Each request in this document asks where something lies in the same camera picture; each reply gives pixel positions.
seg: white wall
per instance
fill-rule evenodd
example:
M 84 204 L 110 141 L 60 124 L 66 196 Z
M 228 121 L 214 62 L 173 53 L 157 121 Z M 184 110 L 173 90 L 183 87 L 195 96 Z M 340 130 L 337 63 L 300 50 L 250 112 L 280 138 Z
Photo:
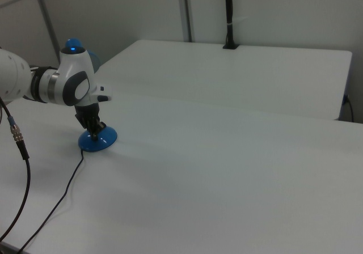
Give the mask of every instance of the white wall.
M 139 39 L 184 41 L 179 0 L 45 0 L 61 48 L 77 37 L 102 63 Z
M 235 41 L 353 52 L 348 91 L 363 122 L 363 0 L 233 0 Z M 195 42 L 224 43 L 225 0 L 191 0 Z M 344 119 L 350 116 L 344 111 Z
M 29 64 L 58 66 L 37 0 L 0 0 L 0 46 Z

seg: black cable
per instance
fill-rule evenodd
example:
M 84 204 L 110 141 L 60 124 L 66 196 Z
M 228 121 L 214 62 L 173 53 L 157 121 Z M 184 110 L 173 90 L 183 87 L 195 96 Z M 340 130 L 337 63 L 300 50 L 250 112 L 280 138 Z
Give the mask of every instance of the black cable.
M 347 97 L 347 103 L 349 104 L 349 107 L 351 109 L 352 122 L 354 122 L 353 108 L 352 108 L 352 103 L 351 103 L 349 97 Z
M 4 108 L 7 116 L 10 118 L 12 118 L 9 110 L 7 109 L 4 101 L 2 100 L 2 98 L 0 97 L 0 108 Z M 25 193 L 24 193 L 24 197 L 23 197 L 23 201 L 22 201 L 22 204 L 20 205 L 20 208 L 18 210 L 18 213 L 16 214 L 14 220 L 12 221 L 12 223 L 10 224 L 9 228 L 5 231 L 5 233 L 0 237 L 0 243 L 3 241 L 3 239 L 9 234 L 9 232 L 11 231 L 11 229 L 15 226 L 16 222 L 18 221 L 23 209 L 24 209 L 24 206 L 25 206 L 25 203 L 27 201 L 27 198 L 28 198 L 28 194 L 29 194 L 29 188 L 30 188 L 30 164 L 29 164 L 29 155 L 28 155 L 28 152 L 27 152 L 27 149 L 25 147 L 25 143 L 24 143 L 24 140 L 22 139 L 22 136 L 20 134 L 20 130 L 19 132 L 16 132 L 16 136 L 17 137 L 21 137 L 21 140 L 17 141 L 16 144 L 18 145 L 18 148 L 22 154 L 22 157 L 23 159 L 25 160 L 25 163 L 26 163 L 26 166 L 27 166 L 27 186 L 26 186 L 26 189 L 25 189 Z
M 25 194 L 24 194 L 24 197 L 23 197 L 23 202 L 20 206 L 20 209 L 18 211 L 18 213 L 16 214 L 14 220 L 12 221 L 11 225 L 9 226 L 9 228 L 5 231 L 5 233 L 1 236 L 0 238 L 0 243 L 2 242 L 2 240 L 7 236 L 7 234 L 11 231 L 11 229 L 15 226 L 16 222 L 18 221 L 23 209 L 24 209 L 24 205 L 26 203 L 26 200 L 27 200 L 27 197 L 28 197 L 28 194 L 29 194 L 29 188 L 30 188 L 30 164 L 29 164 L 29 160 L 26 159 L 25 160 L 26 162 L 26 165 L 27 165 L 27 187 L 25 189 Z
M 29 238 L 29 240 L 27 240 L 27 242 L 22 246 L 22 248 L 16 253 L 16 254 L 21 254 L 21 252 L 25 249 L 25 247 L 30 243 L 30 241 L 39 233 L 39 231 L 45 226 L 45 224 L 47 223 L 48 219 L 50 218 L 50 216 L 52 216 L 52 214 L 54 213 L 54 211 L 57 209 L 58 205 L 62 202 L 62 200 L 64 199 L 64 197 L 67 195 L 68 192 L 68 188 L 73 180 L 73 177 L 75 175 L 75 173 L 77 172 L 79 166 L 81 165 L 81 163 L 84 160 L 83 157 L 83 150 L 81 149 L 81 156 L 82 159 L 81 161 L 78 163 L 77 167 L 75 168 L 72 177 L 70 178 L 70 180 L 68 181 L 67 187 L 66 187 L 66 191 L 64 192 L 63 196 L 61 197 L 61 199 L 58 201 L 58 203 L 54 206 L 54 208 L 52 209 L 52 211 L 48 214 L 48 216 L 46 217 L 46 219 L 44 220 L 44 222 L 40 225 L 40 227 L 37 229 L 37 231 L 34 232 L 34 234 Z
M 1 104 L 1 106 L 3 107 L 3 109 L 5 110 L 6 115 L 7 115 L 8 117 L 9 117 L 9 116 L 11 116 L 11 114 L 10 114 L 9 110 L 7 109 L 7 107 L 6 107 L 5 103 L 4 103 L 4 101 L 1 99 L 1 97 L 0 97 L 0 104 Z

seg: table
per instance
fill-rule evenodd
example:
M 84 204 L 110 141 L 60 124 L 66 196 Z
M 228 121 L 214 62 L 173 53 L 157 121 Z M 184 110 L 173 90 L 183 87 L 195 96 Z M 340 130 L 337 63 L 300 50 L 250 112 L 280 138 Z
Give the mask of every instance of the table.
M 363 127 L 121 92 L 100 105 L 119 138 L 85 153 L 69 195 L 27 249 L 43 253 L 356 254 L 363 249 Z M 81 156 L 72 107 L 9 105 L 31 156 L 20 247 Z M 0 126 L 0 233 L 26 168 Z
M 120 90 L 337 119 L 351 52 L 140 40 L 103 65 Z

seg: cable connector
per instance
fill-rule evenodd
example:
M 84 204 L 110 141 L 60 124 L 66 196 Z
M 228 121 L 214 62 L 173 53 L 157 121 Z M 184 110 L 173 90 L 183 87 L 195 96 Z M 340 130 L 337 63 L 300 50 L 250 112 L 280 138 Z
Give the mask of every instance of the cable connector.
M 23 160 L 27 160 L 29 159 L 29 154 L 27 151 L 27 148 L 25 147 L 25 142 L 24 142 L 24 138 L 23 135 L 20 131 L 20 128 L 18 127 L 18 125 L 15 123 L 14 118 L 12 116 L 9 116 L 8 118 L 9 124 L 10 124 L 10 131 L 11 134 L 14 138 L 14 141 L 16 142 L 16 145 L 19 148 L 19 151 L 23 157 Z
M 20 142 L 20 141 L 24 140 L 23 135 L 20 132 L 20 128 L 18 127 L 17 124 L 11 125 L 10 131 L 12 133 L 12 136 L 13 136 L 15 142 Z

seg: robot end effector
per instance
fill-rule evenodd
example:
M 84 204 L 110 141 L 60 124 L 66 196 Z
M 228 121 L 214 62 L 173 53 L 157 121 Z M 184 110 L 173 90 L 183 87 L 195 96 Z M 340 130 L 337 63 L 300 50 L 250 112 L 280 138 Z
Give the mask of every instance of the robot end effector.
M 77 120 L 90 133 L 91 139 L 97 141 L 98 134 L 106 127 L 98 116 L 98 103 L 110 101 L 112 91 L 95 82 L 99 62 L 83 47 L 63 48 L 60 57 L 58 70 L 32 69 L 31 88 L 24 97 L 42 103 L 75 106 Z

